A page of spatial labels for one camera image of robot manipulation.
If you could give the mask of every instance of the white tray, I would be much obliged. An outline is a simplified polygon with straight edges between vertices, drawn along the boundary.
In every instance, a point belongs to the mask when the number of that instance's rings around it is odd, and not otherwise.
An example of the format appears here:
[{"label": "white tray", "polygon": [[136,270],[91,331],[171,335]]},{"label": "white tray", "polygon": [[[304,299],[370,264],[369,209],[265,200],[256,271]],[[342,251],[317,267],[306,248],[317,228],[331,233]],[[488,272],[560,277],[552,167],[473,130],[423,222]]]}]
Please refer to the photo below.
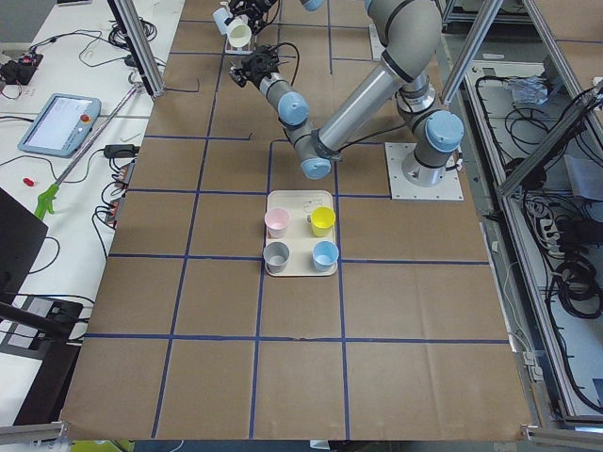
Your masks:
[{"label": "white tray", "polygon": [[275,190],[268,195],[267,209],[281,207],[291,216],[285,237],[272,238],[266,231],[266,244],[283,242],[289,247],[289,261],[285,269],[270,276],[330,276],[337,271],[337,263],[328,271],[318,271],[312,262],[312,249],[323,240],[335,243],[335,226],[324,237],[312,234],[308,216],[321,205],[334,209],[333,196],[324,190]]}]

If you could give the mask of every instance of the yellow cup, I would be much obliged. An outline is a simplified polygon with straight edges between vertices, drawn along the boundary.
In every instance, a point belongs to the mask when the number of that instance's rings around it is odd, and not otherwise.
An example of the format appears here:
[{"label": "yellow cup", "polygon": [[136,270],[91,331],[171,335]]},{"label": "yellow cup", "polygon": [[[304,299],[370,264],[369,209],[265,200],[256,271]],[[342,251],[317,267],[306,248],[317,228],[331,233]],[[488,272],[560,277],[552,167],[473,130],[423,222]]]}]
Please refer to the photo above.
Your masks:
[{"label": "yellow cup", "polygon": [[330,207],[318,207],[310,215],[310,224],[316,237],[324,237],[335,224],[335,212]]}]

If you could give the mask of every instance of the gray cup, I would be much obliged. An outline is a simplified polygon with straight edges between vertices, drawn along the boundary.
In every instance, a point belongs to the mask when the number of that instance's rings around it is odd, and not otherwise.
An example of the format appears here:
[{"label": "gray cup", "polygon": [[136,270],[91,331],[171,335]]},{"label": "gray cup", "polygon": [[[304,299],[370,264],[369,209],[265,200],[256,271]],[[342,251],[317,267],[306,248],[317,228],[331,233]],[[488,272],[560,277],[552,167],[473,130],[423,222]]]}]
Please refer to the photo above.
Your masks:
[{"label": "gray cup", "polygon": [[264,248],[264,261],[270,273],[280,273],[289,260],[289,247],[283,242],[268,243]]}]

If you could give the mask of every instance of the cardboard sheet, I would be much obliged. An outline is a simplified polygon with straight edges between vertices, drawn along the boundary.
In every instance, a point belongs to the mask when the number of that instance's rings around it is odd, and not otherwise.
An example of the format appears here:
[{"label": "cardboard sheet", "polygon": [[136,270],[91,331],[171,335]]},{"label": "cardboard sheet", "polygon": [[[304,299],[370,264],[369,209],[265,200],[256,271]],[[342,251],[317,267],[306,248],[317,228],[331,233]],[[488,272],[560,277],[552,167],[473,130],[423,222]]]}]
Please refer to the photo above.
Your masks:
[{"label": "cardboard sheet", "polygon": [[[295,88],[321,126],[375,67],[364,2],[282,1],[261,40],[300,47]],[[464,202],[392,202],[383,146],[366,143],[306,179],[264,97],[230,80],[216,7],[185,5],[166,80],[200,89],[155,103],[61,416],[71,435],[519,439],[531,420],[466,177]],[[389,102],[356,135],[398,123]],[[333,276],[263,271],[276,189],[334,195]]]}]

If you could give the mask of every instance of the plastic cup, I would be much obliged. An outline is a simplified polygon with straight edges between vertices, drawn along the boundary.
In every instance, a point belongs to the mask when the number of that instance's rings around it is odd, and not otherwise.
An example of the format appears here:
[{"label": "plastic cup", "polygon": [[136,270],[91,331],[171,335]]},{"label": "plastic cup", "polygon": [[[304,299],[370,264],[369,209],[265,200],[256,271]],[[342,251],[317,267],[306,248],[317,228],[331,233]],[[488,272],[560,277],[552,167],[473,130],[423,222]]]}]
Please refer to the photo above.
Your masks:
[{"label": "plastic cup", "polygon": [[339,248],[333,242],[318,242],[312,250],[312,261],[318,271],[328,271],[339,258]]},{"label": "plastic cup", "polygon": [[226,25],[226,36],[230,45],[239,49],[250,43],[252,40],[252,30],[242,19],[236,17],[231,23]]},{"label": "plastic cup", "polygon": [[286,234],[286,228],[289,225],[291,216],[285,209],[275,207],[268,210],[264,215],[264,223],[271,237],[281,238]]},{"label": "plastic cup", "polygon": [[289,260],[289,247],[283,242],[268,243],[263,252],[266,270],[269,273],[280,273]]},{"label": "plastic cup", "polygon": [[317,207],[310,215],[310,224],[316,237],[324,237],[335,225],[335,212],[330,207]]},{"label": "plastic cup", "polygon": [[218,8],[213,13],[214,22],[218,26],[221,35],[226,34],[226,21],[230,19],[230,13],[226,8]]}]

